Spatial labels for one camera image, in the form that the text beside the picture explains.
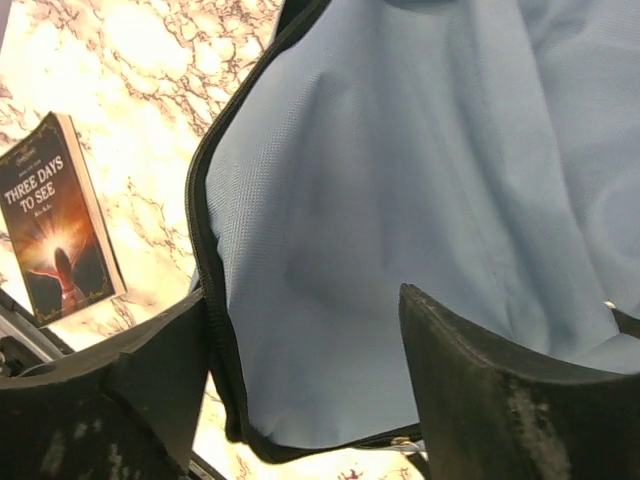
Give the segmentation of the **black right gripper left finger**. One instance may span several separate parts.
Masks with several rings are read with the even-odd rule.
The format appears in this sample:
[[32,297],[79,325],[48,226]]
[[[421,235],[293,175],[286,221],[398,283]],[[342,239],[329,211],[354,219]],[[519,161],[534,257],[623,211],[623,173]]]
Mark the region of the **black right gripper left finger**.
[[185,479],[208,372],[196,291],[1,382],[4,479]]

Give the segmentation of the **blue student backpack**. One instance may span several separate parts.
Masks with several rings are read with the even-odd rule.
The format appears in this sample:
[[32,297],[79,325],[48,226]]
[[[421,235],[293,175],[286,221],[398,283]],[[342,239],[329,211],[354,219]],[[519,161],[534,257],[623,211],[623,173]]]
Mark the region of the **blue student backpack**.
[[415,435],[417,286],[632,374],[635,1],[286,1],[187,182],[226,434],[281,463]]

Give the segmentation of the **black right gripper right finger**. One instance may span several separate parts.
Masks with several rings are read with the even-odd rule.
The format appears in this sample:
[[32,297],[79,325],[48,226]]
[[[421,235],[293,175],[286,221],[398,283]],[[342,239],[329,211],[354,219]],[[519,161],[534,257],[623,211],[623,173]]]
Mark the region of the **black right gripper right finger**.
[[400,290],[431,479],[635,479],[639,378],[537,353]]

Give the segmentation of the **dark red notebook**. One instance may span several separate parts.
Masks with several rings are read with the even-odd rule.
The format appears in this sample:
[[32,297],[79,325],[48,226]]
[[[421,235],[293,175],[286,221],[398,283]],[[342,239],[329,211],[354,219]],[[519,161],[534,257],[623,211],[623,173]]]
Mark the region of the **dark red notebook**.
[[47,114],[2,155],[1,211],[36,326],[125,293],[70,116]]

